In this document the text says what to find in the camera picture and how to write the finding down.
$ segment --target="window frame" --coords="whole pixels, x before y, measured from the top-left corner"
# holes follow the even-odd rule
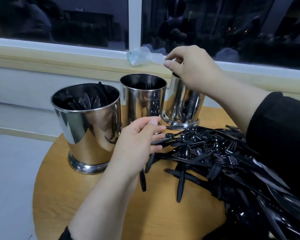
[[[142,20],[142,0],[128,0],[128,17],[129,17],[129,50],[140,47],[141,44],[141,20]],[[24,49],[34,49],[50,52],[71,53],[78,55],[107,57],[114,59],[127,59],[126,51],[111,50],[104,48],[91,48],[74,45],[43,43],[36,41],[14,40],[0,38],[0,47],[7,49],[9,47],[18,47]],[[215,61],[223,70],[239,73],[248,73],[261,76],[276,76],[300,79],[300,70],[259,65],[259,64],[244,64]]]

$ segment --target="cup base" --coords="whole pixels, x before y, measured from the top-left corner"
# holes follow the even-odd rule
[[[196,122],[193,123],[180,123],[176,121],[172,121],[167,115],[166,112],[162,114],[162,119],[164,120],[165,123],[171,126],[176,126],[176,127],[183,127],[183,128],[190,128],[196,125],[199,125],[199,119]]]
[[[87,165],[85,163],[78,161],[69,151],[68,163],[70,167],[78,173],[97,174],[97,173],[102,173],[107,168],[109,162],[107,161],[105,163],[100,163],[96,165]]]

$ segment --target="hand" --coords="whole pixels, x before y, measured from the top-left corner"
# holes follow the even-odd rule
[[[135,179],[148,160],[149,154],[162,149],[161,145],[151,145],[152,141],[163,139],[166,127],[158,125],[160,117],[143,117],[123,128],[106,171],[120,178]]]
[[[209,95],[210,87],[224,77],[221,68],[208,53],[196,45],[173,49],[167,55],[164,66],[177,74],[189,89],[206,95]]]

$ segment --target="forearm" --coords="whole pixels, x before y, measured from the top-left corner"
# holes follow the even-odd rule
[[[104,172],[69,224],[73,240],[119,240],[134,181]]]
[[[220,104],[244,134],[247,132],[254,112],[270,93],[223,74],[216,78],[205,91],[208,91],[205,92],[207,96]]]

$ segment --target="window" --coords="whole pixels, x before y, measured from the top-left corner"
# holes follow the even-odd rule
[[[0,0],[0,38],[128,50],[128,0]]]
[[[141,44],[198,45],[218,61],[300,69],[300,0],[142,0]]]

